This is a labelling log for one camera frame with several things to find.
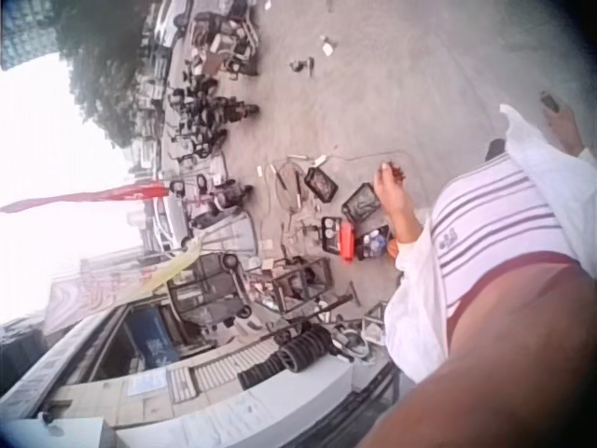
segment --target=concrete ground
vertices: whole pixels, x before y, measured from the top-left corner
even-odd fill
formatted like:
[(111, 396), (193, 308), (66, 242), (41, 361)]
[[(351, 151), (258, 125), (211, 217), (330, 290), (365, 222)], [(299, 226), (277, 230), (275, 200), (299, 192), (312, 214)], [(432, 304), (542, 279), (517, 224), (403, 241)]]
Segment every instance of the concrete ground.
[[(281, 256), (288, 215), (275, 198), (271, 172), (264, 181), (257, 166), (279, 166), (289, 154), (334, 156), (323, 169), (340, 189), (322, 213), (307, 207), (317, 222), (340, 216), (340, 205), (372, 181), (382, 161), (402, 165), (416, 203), (432, 205), (450, 179), (481, 164), (488, 143), (504, 135), (501, 103), (548, 131), (538, 101), (544, 89), (576, 111), (586, 144), (595, 147), (595, 67), (572, 25), (548, 2), (331, 0), (331, 12), (325, 0), (271, 2), (269, 10), (265, 0), (257, 4), (260, 76), (235, 82), (222, 76), (220, 89), (262, 111), (231, 125), (224, 146), (230, 175), (256, 187), (248, 209), (258, 238), (273, 245), (262, 258)], [(329, 57), (320, 35), (338, 44)], [(176, 63), (186, 51), (181, 42)], [(312, 78), (289, 69), (290, 60), (308, 56), (315, 59)], [(306, 171), (308, 164), (300, 164)], [(353, 280), (365, 308), (392, 296), (396, 271), (389, 258), (352, 264), (330, 258), (338, 292)]]

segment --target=man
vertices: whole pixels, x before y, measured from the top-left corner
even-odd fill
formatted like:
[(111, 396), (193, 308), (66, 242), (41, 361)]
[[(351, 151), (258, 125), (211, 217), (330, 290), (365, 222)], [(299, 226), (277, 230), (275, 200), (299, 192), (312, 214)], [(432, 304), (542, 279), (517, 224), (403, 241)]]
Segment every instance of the man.
[(597, 171), (560, 105), (544, 112), (563, 153), (502, 106), (506, 152), (454, 179), (424, 227), (392, 167), (377, 173), (405, 274), (386, 343), (419, 384), (367, 446), (545, 446), (592, 391)]

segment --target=red object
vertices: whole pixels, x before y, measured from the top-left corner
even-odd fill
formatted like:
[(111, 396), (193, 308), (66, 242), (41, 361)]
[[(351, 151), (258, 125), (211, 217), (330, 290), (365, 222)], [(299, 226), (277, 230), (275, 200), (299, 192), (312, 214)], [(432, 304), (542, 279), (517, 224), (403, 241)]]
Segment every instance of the red object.
[(340, 256), (344, 261), (354, 258), (354, 228), (350, 222), (342, 221), (340, 227)]
[(105, 201), (142, 201), (144, 199), (164, 198), (170, 191), (157, 181), (145, 184), (126, 185), (115, 189), (105, 189), (92, 193), (73, 193), (49, 198), (34, 198), (16, 201), (0, 208), (2, 213), (19, 213), (23, 210), (39, 207), (48, 203), (98, 203)]

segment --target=sky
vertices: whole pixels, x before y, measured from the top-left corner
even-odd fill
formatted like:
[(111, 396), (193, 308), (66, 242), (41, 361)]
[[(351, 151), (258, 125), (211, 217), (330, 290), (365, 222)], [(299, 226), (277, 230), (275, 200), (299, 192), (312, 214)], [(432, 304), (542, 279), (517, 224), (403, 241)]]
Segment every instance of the sky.
[[(128, 165), (83, 123), (58, 54), (0, 72), (0, 206), (124, 184)], [(141, 245), (138, 203), (56, 203), (0, 214), (0, 323), (45, 308), (53, 277), (80, 259)]]

